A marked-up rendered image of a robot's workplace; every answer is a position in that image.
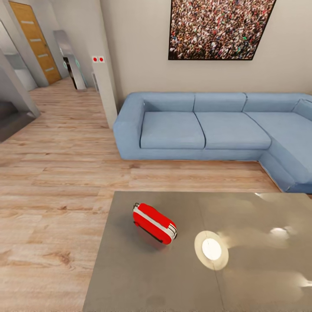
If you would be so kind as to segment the radio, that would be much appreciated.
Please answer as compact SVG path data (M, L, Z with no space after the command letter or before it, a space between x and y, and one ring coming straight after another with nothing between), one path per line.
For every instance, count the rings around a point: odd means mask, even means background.
M133 217L136 226L160 243L169 244L177 236L175 223L145 203L134 206Z

